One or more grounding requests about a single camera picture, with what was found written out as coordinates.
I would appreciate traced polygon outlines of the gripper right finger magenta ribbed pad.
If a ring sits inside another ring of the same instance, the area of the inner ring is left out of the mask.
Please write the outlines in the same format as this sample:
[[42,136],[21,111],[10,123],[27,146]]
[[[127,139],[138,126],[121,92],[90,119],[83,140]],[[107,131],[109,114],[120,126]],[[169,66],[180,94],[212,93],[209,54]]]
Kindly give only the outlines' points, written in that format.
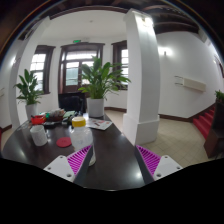
[[170,156],[159,156],[139,145],[135,146],[135,157],[138,161],[143,180],[146,184],[159,180],[182,169],[182,166]]

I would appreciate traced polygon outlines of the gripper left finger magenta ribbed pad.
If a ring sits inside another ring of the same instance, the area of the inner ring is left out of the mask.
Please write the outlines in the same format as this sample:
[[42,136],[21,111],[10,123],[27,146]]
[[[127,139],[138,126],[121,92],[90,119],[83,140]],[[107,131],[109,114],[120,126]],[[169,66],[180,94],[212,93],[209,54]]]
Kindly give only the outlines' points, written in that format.
[[68,156],[59,155],[44,170],[82,186],[92,155],[93,146],[89,145]]

